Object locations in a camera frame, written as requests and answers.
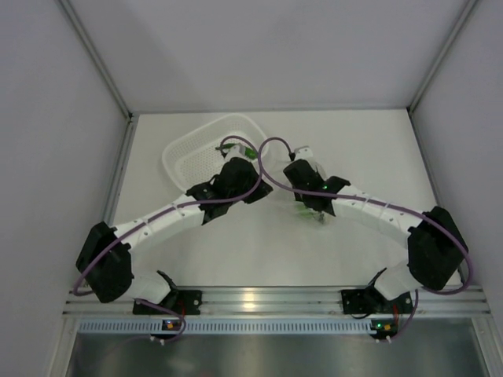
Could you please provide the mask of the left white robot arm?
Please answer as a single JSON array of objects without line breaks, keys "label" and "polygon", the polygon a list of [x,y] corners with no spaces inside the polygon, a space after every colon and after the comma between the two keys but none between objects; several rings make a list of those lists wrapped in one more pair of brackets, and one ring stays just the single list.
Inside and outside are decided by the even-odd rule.
[{"label": "left white robot arm", "polygon": [[251,162],[233,157],[209,181],[151,214],[121,225],[94,225],[76,261],[79,281],[87,282],[101,303],[127,297],[170,313],[178,303],[176,285],[162,271],[142,272],[140,257],[180,232],[227,214],[235,203],[254,203],[272,190]]}]

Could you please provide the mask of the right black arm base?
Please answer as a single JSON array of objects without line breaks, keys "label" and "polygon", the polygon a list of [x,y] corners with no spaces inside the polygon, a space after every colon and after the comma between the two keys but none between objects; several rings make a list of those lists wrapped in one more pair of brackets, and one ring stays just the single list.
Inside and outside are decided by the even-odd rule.
[{"label": "right black arm base", "polygon": [[386,299],[374,287],[347,289],[340,292],[343,313],[349,315],[410,314],[413,300],[410,293]]}]

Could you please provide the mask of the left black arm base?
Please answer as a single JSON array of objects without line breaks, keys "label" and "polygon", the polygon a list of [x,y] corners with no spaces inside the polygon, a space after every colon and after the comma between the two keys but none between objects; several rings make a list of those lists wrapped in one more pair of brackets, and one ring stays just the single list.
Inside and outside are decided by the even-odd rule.
[{"label": "left black arm base", "polygon": [[147,306],[143,303],[134,303],[134,315],[160,315],[167,314],[166,309],[178,315],[199,315],[200,306],[202,304],[203,292],[199,290],[181,289],[172,291],[163,301],[157,306],[163,310]]}]

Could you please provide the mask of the green fake pepper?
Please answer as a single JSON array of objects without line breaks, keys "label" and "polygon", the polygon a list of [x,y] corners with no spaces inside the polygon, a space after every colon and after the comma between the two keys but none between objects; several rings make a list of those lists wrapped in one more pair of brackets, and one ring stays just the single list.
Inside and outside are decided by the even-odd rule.
[{"label": "green fake pepper", "polygon": [[242,144],[224,144],[215,148],[216,151],[220,152],[221,155],[226,158],[229,154],[233,153],[236,156],[241,156],[242,158],[255,160],[257,159],[257,152],[254,149],[246,147]]}]

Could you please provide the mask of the clear zip top bag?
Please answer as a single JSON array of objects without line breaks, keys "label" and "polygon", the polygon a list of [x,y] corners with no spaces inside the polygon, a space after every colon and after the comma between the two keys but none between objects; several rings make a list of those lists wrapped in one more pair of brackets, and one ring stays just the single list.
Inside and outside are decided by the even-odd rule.
[{"label": "clear zip top bag", "polygon": [[277,192],[274,199],[283,207],[290,207],[300,217],[325,224],[328,216],[335,216],[332,198],[307,195],[303,192],[339,194],[351,183],[337,176],[328,176],[323,167],[312,157],[296,157],[284,167],[277,168],[270,176],[287,187]]}]

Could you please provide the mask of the green fake melon ball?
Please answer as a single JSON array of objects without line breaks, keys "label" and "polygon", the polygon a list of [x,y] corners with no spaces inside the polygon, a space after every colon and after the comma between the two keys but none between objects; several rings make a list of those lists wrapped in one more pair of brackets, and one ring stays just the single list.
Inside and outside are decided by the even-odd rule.
[{"label": "green fake melon ball", "polygon": [[296,208],[296,213],[304,219],[310,219],[314,221],[318,221],[322,214],[320,214],[318,211],[315,211],[313,209],[310,209],[309,207],[305,207],[304,205],[299,205]]}]

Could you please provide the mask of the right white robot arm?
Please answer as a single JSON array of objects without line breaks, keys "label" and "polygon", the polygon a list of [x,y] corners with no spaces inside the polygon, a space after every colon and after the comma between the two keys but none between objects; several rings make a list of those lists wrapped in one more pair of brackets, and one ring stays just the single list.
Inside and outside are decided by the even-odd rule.
[{"label": "right white robot arm", "polygon": [[422,213],[385,203],[348,180],[321,173],[305,159],[283,169],[296,200],[311,210],[356,221],[406,249],[406,258],[378,272],[366,300],[377,312],[393,306],[404,293],[424,287],[441,291],[464,260],[465,247],[449,211],[435,206]]}]

